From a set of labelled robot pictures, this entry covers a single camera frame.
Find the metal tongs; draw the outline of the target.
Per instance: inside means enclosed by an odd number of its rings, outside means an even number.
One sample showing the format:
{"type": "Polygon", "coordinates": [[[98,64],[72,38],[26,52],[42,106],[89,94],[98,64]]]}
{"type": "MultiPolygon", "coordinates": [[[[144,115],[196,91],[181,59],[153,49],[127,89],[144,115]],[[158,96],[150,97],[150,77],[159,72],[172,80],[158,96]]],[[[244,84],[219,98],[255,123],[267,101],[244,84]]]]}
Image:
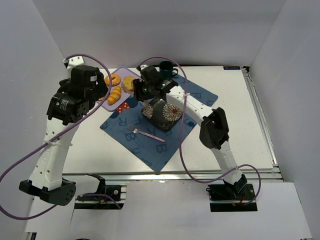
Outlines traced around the metal tongs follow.
{"type": "MultiPolygon", "coordinates": [[[[121,83],[121,87],[126,93],[130,94],[132,97],[134,96],[134,92],[129,90],[123,82],[121,83]]],[[[147,100],[140,101],[140,103],[143,105],[144,108],[147,108],[149,105],[149,102],[147,100]]]]}

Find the long bread roll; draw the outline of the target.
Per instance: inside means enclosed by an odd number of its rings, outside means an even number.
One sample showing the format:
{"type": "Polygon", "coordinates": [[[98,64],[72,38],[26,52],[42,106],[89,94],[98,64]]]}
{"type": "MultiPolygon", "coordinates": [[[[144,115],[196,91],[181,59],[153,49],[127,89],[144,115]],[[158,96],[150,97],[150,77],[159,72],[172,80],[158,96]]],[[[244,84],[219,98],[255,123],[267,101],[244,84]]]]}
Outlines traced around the long bread roll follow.
{"type": "Polygon", "coordinates": [[[113,90],[110,92],[110,95],[107,99],[107,103],[109,105],[115,104],[122,96],[122,88],[120,86],[117,86],[113,88],[113,90]]]}

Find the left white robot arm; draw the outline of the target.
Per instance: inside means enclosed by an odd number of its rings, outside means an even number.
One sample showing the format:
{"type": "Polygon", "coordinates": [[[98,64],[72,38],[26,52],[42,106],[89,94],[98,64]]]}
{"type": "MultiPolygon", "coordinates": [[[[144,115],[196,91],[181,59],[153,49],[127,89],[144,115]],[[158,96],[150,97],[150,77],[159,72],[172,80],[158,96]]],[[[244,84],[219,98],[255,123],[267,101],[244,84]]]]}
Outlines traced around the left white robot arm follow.
{"type": "Polygon", "coordinates": [[[19,190],[49,204],[66,206],[80,188],[74,181],[63,179],[71,141],[79,128],[76,123],[106,95],[108,87],[100,70],[87,65],[72,68],[70,78],[59,85],[46,113],[46,146],[30,177],[20,182],[19,190]]]}

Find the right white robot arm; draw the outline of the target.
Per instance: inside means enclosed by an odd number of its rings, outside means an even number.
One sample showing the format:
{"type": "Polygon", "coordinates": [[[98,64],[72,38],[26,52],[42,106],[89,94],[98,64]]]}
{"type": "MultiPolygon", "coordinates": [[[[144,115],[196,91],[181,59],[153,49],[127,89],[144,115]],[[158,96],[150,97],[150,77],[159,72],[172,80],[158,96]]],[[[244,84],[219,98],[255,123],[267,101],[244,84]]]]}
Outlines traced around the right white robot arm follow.
{"type": "Polygon", "coordinates": [[[187,87],[181,87],[171,78],[164,78],[154,66],[137,67],[140,78],[134,80],[134,98],[138,101],[155,97],[164,99],[190,116],[200,126],[200,142],[211,150],[222,172],[224,187],[218,192],[226,199],[236,199],[247,184],[239,170],[229,143],[229,127],[222,108],[213,109],[191,96],[187,87]]]}

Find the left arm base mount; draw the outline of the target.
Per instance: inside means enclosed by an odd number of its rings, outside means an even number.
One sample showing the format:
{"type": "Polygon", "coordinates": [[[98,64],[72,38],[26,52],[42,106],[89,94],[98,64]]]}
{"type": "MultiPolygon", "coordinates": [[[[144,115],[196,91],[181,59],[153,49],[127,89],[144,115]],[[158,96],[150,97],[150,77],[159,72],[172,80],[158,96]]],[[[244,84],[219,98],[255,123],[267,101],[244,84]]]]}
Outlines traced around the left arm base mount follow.
{"type": "Polygon", "coordinates": [[[126,186],[107,183],[97,174],[73,176],[75,182],[75,203],[77,210],[120,210],[124,206],[126,186]]]}

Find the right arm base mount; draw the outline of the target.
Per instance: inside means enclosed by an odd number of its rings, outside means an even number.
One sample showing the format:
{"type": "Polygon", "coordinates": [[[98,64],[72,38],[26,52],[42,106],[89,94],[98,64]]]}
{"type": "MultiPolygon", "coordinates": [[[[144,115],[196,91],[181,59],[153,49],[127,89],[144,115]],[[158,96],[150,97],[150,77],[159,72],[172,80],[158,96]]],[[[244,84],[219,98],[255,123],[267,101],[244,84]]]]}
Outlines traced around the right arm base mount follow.
{"type": "Polygon", "coordinates": [[[247,184],[239,194],[235,194],[224,184],[208,185],[206,191],[209,195],[210,211],[213,213],[258,211],[252,184],[247,184]]]}

